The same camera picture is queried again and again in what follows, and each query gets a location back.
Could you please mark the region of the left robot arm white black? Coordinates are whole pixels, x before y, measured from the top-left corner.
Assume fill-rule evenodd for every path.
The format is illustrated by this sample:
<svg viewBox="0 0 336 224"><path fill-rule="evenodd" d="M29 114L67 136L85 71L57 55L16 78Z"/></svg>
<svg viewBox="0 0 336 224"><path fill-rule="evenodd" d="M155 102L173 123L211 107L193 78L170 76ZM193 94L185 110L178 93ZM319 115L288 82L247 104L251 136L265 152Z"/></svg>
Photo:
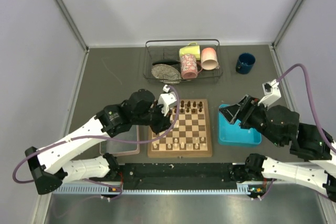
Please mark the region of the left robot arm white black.
<svg viewBox="0 0 336 224"><path fill-rule="evenodd" d="M25 151L33 182L40 195L51 193L62 184L89 178L114 180L119 164L111 154L92 159L75 160L87 149L125 133L134 125L149 126L155 134L173 128L170 121L179 97L172 86L165 85L156 99L153 93L140 89L119 104L107 105L79 129L54 144Z"/></svg>

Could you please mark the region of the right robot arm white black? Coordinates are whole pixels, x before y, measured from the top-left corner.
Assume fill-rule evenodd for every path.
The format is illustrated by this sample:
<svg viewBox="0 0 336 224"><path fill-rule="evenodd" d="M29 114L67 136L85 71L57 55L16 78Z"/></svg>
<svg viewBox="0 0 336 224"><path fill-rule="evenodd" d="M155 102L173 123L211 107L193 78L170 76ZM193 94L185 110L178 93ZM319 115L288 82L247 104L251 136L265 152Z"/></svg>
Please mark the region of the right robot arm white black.
<svg viewBox="0 0 336 224"><path fill-rule="evenodd" d="M299 114L282 105L267 108L246 95L237 104L218 109L229 124L254 129L276 147L288 145L290 154L316 165L307 168L252 153L244 165L243 179L283 180L308 187L335 201L335 140L317 125L301 123Z"/></svg>

